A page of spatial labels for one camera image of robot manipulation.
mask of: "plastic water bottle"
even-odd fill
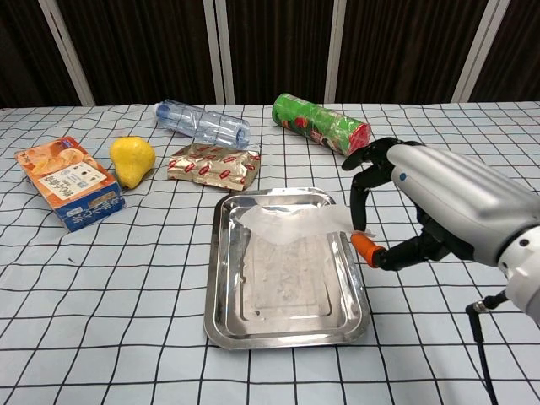
[[[249,143],[249,124],[233,116],[205,111],[194,105],[165,100],[154,105],[158,122],[197,141],[243,149]]]

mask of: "stainless steel tray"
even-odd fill
[[[256,205],[292,212],[327,204],[334,201],[315,188],[232,194],[218,202],[204,313],[204,328],[215,344],[310,346],[351,342],[364,332],[368,305],[344,233],[265,246],[238,222]]]

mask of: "curtain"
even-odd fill
[[[486,3],[347,2],[336,102],[449,102]]]
[[[0,2],[0,108],[80,105],[37,0]]]
[[[57,0],[98,105],[215,102],[203,0]]]
[[[237,104],[322,103],[333,0],[227,0]]]
[[[512,0],[471,101],[540,100],[540,2]]]

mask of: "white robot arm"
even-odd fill
[[[506,297],[540,322],[540,197],[483,163],[447,150],[395,138],[374,141],[343,163],[369,161],[351,186],[351,214],[365,230],[369,189],[393,181],[415,204],[422,234],[384,249],[366,236],[353,244],[372,267],[399,270],[454,253],[497,266],[508,278]]]

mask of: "gold foil package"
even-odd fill
[[[243,191],[260,168],[258,152],[193,143],[169,159],[167,178]]]

